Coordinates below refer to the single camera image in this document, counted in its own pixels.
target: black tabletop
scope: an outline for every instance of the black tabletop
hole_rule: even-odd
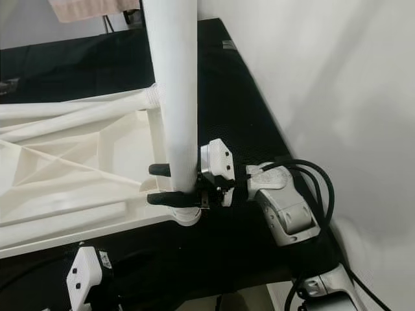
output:
[[[230,36],[219,19],[198,23],[198,143],[221,138],[233,152],[238,178],[244,165],[290,154],[242,58],[225,40]],[[145,30],[3,50],[1,79],[9,78],[20,78],[19,85],[1,103],[70,100],[154,82]],[[303,179],[295,180],[315,209]],[[174,310],[187,299],[289,280],[289,254],[275,245],[259,206],[245,199],[246,188],[238,188],[231,207],[204,210],[192,227],[165,222],[86,243],[106,249],[112,260],[142,251],[117,285],[146,310]],[[75,247],[0,260],[0,284]],[[28,273],[0,293],[0,309],[68,311],[69,266],[58,260]]]

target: black table surface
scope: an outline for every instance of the black table surface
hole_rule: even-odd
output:
[[[224,40],[230,36],[219,19],[198,23],[198,143],[220,137],[233,152],[238,178],[244,165],[290,154],[242,58],[235,49],[224,49]],[[0,97],[1,103],[71,100],[154,83],[145,30],[1,51],[1,79],[17,77],[17,91]],[[315,209],[304,180],[295,180]],[[204,210],[192,227],[165,222],[86,242],[106,249],[112,260],[143,252],[117,285],[122,296],[136,298],[145,310],[174,310],[188,299],[289,280],[289,253],[275,245],[259,206],[245,199],[241,187],[231,207]],[[0,284],[75,248],[0,260]],[[58,260],[28,273],[0,293],[0,309],[69,310],[64,282],[69,266]]]

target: white wall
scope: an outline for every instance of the white wall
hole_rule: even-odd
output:
[[[105,33],[101,17],[60,23],[48,0],[0,1],[1,10],[11,11],[7,19],[1,14],[0,49]],[[115,31],[127,29],[122,14],[110,15],[110,19]]]
[[[293,152],[332,177],[357,274],[392,310],[412,310],[415,1],[199,0],[199,11],[223,20]]]

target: white cylindrical pole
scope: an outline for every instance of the white cylindrical pole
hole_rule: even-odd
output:
[[[197,1],[144,0],[174,190],[191,192],[197,164]]]

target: floor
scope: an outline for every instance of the floor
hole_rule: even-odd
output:
[[[265,285],[245,288],[239,293],[244,297],[249,311],[274,311]],[[186,301],[177,311],[215,311],[217,296]]]

